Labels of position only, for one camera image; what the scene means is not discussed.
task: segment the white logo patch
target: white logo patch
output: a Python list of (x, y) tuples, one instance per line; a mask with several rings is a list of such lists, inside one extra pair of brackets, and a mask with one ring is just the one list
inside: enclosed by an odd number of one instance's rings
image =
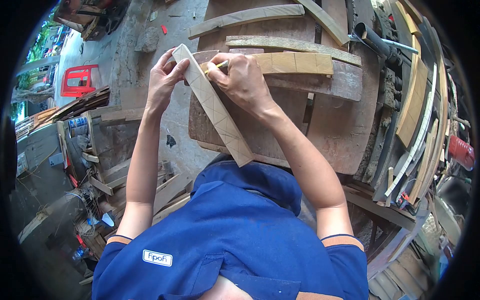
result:
[(152, 263), (152, 264), (160, 264), (167, 267), (172, 266), (173, 256), (170, 254), (154, 252), (147, 249), (144, 249), (144, 262)]

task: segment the yellow pencil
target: yellow pencil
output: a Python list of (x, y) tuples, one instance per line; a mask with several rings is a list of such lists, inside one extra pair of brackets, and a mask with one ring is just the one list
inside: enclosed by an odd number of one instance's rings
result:
[(221, 62), (219, 63), (218, 65), (216, 65), (217, 68), (221, 68), (221, 67), (228, 67), (228, 60), (224, 61), (224, 62)]

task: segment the orange trim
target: orange trim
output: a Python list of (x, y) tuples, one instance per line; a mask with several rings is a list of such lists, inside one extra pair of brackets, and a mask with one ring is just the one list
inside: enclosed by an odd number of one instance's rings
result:
[(299, 292), (297, 295), (297, 300), (343, 300), (337, 296), (329, 296), (324, 294), (308, 293), (308, 292)]
[(322, 240), (322, 243), (325, 247), (335, 246), (335, 245), (354, 245), (360, 248), (360, 250), (364, 251), (363, 245), (359, 240), (354, 237), (348, 235), (339, 235), (336, 237), (329, 237)]
[(115, 241), (127, 245), (127, 244), (130, 243), (132, 240), (131, 240), (131, 239), (128, 239), (128, 238), (124, 238), (124, 237), (113, 236), (113, 237), (110, 237), (110, 238), (108, 239), (107, 244), (108, 244), (108, 243), (115, 242)]

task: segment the blue shirt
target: blue shirt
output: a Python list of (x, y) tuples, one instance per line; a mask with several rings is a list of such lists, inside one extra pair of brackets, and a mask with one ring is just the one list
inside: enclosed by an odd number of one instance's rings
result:
[(279, 168), (208, 166), (183, 208), (133, 240), (109, 238), (92, 299), (197, 299), (219, 275), (253, 299), (367, 299), (361, 242), (318, 239), (296, 217), (300, 199)]

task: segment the red stool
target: red stool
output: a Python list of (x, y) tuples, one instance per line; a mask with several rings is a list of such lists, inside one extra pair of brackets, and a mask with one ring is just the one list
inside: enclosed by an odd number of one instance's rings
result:
[[(62, 97), (81, 97), (85, 93), (90, 93), (95, 91), (94, 87), (91, 87), (92, 84), (92, 69), (98, 68), (98, 65), (86, 65), (86, 66), (78, 66), (72, 67), (65, 70), (65, 73), (61, 79), (61, 90), (60, 96)], [(68, 85), (68, 80), (72, 78), (80, 78), (83, 80), (84, 77), (87, 78), (87, 85), (86, 86), (70, 86)]]

